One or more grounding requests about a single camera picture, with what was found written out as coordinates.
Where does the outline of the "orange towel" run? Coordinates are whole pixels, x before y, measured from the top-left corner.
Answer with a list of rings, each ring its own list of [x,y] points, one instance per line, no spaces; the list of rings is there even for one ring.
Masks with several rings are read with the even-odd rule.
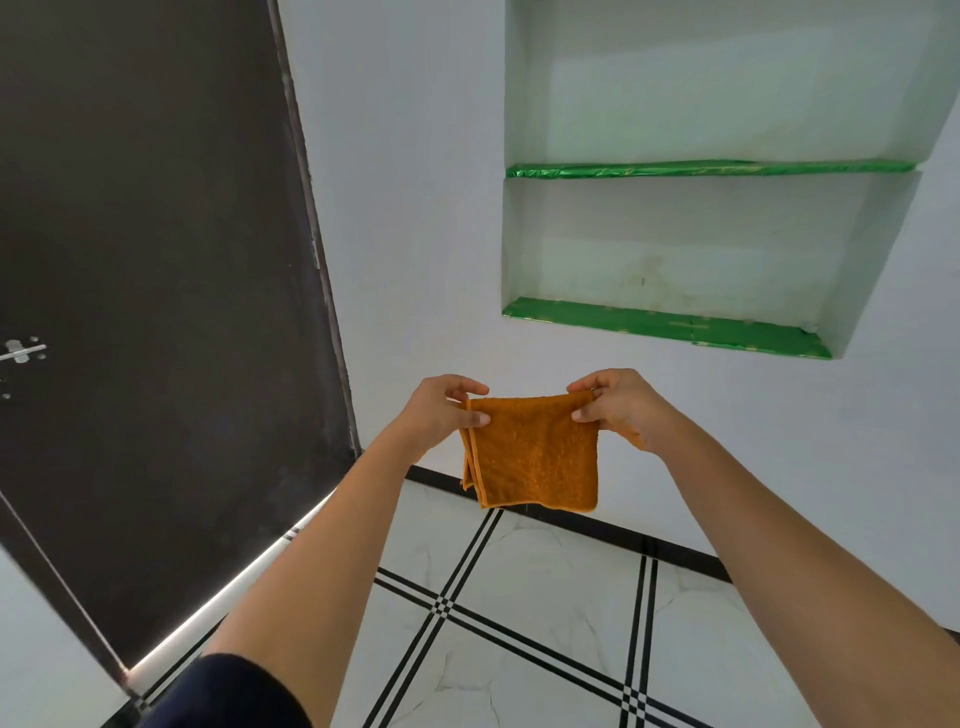
[[[534,397],[454,394],[451,401],[460,409],[490,417],[481,428],[460,429],[462,490],[474,491],[483,508],[537,504],[594,511],[599,425],[572,418],[594,399],[594,390]]]

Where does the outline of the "person's left hand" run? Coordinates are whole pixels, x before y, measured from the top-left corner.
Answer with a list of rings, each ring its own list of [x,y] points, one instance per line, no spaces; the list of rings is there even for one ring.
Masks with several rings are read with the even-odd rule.
[[[466,407],[471,395],[485,397],[490,388],[461,374],[426,377],[414,390],[395,419],[402,439],[418,460],[451,434],[455,427],[454,408]]]

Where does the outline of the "green shelf liner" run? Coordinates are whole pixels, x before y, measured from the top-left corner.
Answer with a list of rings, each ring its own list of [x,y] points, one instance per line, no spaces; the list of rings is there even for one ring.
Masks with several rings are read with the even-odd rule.
[[[772,177],[821,174],[906,174],[917,162],[892,159],[750,161],[730,159],[631,163],[518,163],[506,179],[584,180],[642,177]]]
[[[762,321],[534,297],[518,297],[504,307],[502,314],[519,320],[649,336],[702,347],[791,358],[833,359],[833,354],[816,333],[806,332],[798,326]]]

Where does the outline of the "dark blue sleeve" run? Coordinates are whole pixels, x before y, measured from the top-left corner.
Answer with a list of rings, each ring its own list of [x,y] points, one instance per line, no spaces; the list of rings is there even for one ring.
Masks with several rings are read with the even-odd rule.
[[[313,728],[294,694],[264,668],[232,654],[198,658],[137,728]]]

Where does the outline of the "dark brown door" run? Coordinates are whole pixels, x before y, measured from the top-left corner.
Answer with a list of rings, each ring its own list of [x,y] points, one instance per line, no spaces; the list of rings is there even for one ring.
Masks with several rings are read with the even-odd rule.
[[[354,462],[279,0],[0,0],[0,497],[114,678]]]

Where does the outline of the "person's left forearm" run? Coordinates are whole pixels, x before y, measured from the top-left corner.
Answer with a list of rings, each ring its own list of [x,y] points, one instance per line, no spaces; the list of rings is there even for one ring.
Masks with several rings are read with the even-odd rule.
[[[330,728],[402,483],[424,450],[393,422],[249,588],[204,657],[240,658],[276,679],[312,728]]]

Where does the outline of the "person's right forearm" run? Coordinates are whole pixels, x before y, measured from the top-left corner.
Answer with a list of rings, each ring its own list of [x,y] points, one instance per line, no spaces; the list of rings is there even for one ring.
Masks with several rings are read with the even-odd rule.
[[[960,644],[676,412],[643,427],[822,728],[960,728]]]

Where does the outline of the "person's right hand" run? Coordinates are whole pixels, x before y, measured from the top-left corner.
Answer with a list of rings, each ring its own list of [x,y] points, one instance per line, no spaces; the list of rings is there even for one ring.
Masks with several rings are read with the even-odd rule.
[[[633,369],[596,370],[570,383],[566,392],[589,392],[588,404],[601,408],[595,424],[643,452],[660,454],[684,427],[682,413]]]

